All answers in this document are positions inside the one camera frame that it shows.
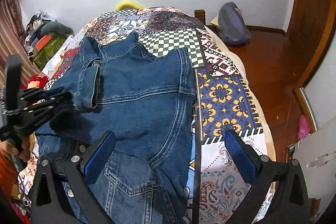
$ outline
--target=blue denim jacket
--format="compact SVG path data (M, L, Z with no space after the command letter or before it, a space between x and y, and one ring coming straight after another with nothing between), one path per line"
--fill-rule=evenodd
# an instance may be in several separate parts
M78 115L60 115L36 135L40 157L62 161L74 142L93 144L112 130L115 151L90 185L115 223L183 223L192 147L194 72L186 48L155 57L132 32L99 45L85 38L64 76ZM85 221L74 198L76 216Z

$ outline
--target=black handle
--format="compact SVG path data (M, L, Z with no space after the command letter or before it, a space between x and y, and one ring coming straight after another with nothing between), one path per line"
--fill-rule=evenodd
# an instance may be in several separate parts
M19 138L16 138L16 140L7 139L6 142L9 142L11 145L15 146L19 150L19 152L22 151L21 140ZM27 163L20 159L19 155L11 155L10 158L15 166L16 171L21 172L23 169L26 168Z

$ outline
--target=patchwork bedspread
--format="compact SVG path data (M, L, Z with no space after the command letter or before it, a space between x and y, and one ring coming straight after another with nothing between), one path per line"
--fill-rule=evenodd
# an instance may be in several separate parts
M191 126L193 150L185 188L188 211L184 219L194 224L225 223L250 185L243 182L226 151L223 134L234 128L260 155L268 152L259 113L247 84L235 63L218 48L198 19L173 7L104 13L76 34L62 64L45 88L51 88L63 76L84 37L108 44L124 39L132 31L139 33L139 42L155 56L165 56L174 48L188 48L198 98ZM31 160L36 166L33 155ZM30 163L29 168L26 180L30 188L34 164ZM255 221L263 218L272 196L270 188Z

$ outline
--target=blue and yellow patterned patch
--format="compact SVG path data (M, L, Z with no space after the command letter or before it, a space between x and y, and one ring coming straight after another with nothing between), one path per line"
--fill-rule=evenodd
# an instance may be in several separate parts
M230 129L241 137L262 133L259 114L241 75L208 79L204 68L196 69L202 143Z

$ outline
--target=curtain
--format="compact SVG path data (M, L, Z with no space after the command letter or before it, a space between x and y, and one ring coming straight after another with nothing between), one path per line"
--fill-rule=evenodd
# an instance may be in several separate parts
M7 56L20 54L21 85L39 73L36 65L29 61L26 50L23 47L25 42L25 29L22 24L21 7L19 0L1 0L0 2L0 86L4 85L4 68Z

